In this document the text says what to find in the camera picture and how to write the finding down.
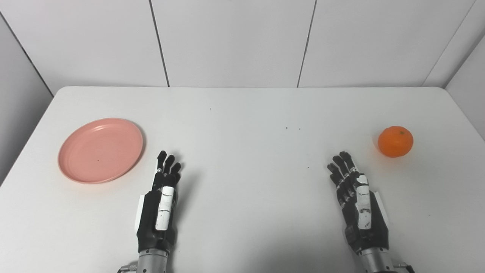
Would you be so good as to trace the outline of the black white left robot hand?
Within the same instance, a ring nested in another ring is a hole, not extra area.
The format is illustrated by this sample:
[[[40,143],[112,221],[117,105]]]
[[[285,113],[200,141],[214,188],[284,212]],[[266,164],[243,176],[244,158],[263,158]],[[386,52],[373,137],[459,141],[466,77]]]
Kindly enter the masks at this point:
[[[173,218],[180,170],[181,164],[175,161],[173,154],[159,153],[151,189],[141,196],[138,208],[136,236],[139,253],[148,249],[169,253],[175,245],[177,235]]]

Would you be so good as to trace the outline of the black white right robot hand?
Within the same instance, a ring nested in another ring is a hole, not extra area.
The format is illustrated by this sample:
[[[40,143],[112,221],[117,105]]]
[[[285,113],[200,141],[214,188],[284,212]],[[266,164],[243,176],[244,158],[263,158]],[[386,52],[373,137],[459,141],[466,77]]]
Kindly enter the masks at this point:
[[[347,244],[356,254],[370,248],[388,250],[388,227],[366,175],[357,169],[346,151],[341,151],[332,160],[327,169],[344,217]]]

